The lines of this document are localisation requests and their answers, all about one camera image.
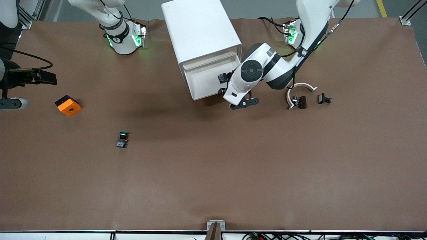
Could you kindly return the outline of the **grey metal mount bracket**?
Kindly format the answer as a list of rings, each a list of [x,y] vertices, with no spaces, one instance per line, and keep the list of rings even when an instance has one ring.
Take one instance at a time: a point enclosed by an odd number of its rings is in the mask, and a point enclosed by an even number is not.
[[[211,228],[212,225],[216,226],[216,230],[221,232],[226,231],[226,222],[224,220],[209,220],[207,221],[207,231]]]

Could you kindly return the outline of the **orange button enclosure box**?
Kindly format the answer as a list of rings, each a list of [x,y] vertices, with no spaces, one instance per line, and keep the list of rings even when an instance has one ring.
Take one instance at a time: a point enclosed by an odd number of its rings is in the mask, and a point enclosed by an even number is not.
[[[81,105],[69,95],[65,95],[61,99],[55,101],[58,110],[66,116],[73,116],[81,111]]]

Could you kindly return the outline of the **white curved plastic part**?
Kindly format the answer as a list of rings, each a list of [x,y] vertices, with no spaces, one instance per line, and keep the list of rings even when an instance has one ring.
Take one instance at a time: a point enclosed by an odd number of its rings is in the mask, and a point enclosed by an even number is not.
[[[291,88],[288,88],[286,92],[286,101],[288,104],[288,108],[287,108],[288,110],[291,110],[295,106],[297,106],[298,108],[306,108],[306,101],[305,101],[305,104],[303,104],[303,101],[300,100],[298,96],[295,96],[294,98],[291,98],[290,96],[291,90],[297,87],[307,88],[311,92],[315,91],[318,88],[317,86],[312,86],[308,83],[303,83],[303,82],[293,84]]]

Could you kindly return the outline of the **brown paper table cover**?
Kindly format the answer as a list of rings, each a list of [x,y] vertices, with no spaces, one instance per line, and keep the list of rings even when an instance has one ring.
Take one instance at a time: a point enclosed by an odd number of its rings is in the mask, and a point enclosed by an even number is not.
[[[348,18],[296,74],[307,109],[193,101],[166,24],[116,54],[95,22],[35,22],[17,49],[58,85],[0,111],[0,230],[427,230],[427,68],[414,30]],[[324,93],[332,103],[318,104]],[[82,107],[69,117],[55,101]],[[126,148],[116,147],[130,132]]]

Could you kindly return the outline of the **aluminium frame profile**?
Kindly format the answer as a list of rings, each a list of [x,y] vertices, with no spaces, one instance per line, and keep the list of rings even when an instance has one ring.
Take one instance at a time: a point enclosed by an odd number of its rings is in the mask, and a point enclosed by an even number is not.
[[[415,16],[425,5],[427,4],[427,0],[417,0],[417,2],[403,15],[399,16],[400,23],[403,26],[411,25],[411,18]]]
[[[32,22],[41,18],[46,0],[17,0],[18,19],[22,29],[30,29]]]

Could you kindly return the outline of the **brown small electrical component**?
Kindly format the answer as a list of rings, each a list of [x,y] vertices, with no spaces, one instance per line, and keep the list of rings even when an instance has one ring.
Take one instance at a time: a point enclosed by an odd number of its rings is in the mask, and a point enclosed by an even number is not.
[[[300,108],[300,109],[305,109],[307,108],[307,100],[305,96],[299,97],[297,95],[295,95],[293,97],[292,103],[295,107]]]

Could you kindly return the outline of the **white table edge rail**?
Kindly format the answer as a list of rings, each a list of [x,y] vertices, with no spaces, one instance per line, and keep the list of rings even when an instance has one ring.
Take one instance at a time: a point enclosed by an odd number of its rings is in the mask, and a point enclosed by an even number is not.
[[[0,240],[204,240],[207,230],[0,231]],[[226,230],[222,240],[427,240],[422,231]]]

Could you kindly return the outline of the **green push button switch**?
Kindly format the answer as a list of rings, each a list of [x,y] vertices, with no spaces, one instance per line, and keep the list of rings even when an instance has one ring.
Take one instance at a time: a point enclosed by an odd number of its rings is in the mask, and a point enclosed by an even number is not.
[[[119,138],[116,141],[116,147],[118,148],[126,148],[128,145],[128,137],[130,132],[120,132]]]

